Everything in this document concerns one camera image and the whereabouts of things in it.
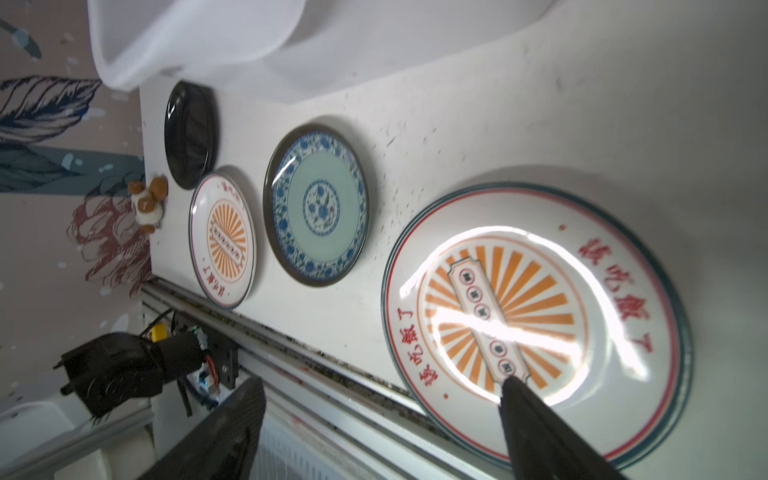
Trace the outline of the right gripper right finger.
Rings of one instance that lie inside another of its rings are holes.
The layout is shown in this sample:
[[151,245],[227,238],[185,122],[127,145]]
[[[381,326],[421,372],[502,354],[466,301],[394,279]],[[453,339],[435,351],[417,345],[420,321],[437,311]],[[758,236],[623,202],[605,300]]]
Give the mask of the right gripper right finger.
[[622,479],[522,380],[502,385],[499,414],[516,479]]

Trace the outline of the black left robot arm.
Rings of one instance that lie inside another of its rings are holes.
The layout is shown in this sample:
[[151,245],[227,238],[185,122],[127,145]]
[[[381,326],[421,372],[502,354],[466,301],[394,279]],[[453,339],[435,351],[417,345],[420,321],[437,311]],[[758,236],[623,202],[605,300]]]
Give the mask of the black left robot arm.
[[160,394],[164,385],[198,370],[205,359],[191,332],[159,342],[117,332],[64,353],[55,367],[68,378],[61,393],[76,395],[93,417],[101,418],[130,399]]

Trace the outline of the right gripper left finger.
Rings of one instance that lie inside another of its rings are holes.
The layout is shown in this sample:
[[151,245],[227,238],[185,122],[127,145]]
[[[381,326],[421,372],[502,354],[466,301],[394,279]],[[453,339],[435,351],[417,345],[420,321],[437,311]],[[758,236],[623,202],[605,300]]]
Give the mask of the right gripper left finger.
[[242,383],[143,479],[247,479],[257,454],[266,412],[261,378]]

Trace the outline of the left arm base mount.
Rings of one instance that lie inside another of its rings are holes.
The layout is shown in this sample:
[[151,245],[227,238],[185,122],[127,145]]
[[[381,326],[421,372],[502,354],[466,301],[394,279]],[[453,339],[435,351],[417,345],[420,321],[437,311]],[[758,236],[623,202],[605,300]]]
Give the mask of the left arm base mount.
[[189,375],[193,385],[209,395],[234,390],[239,372],[237,343],[187,313],[175,314],[175,326],[176,333],[191,330],[204,354],[201,368]]

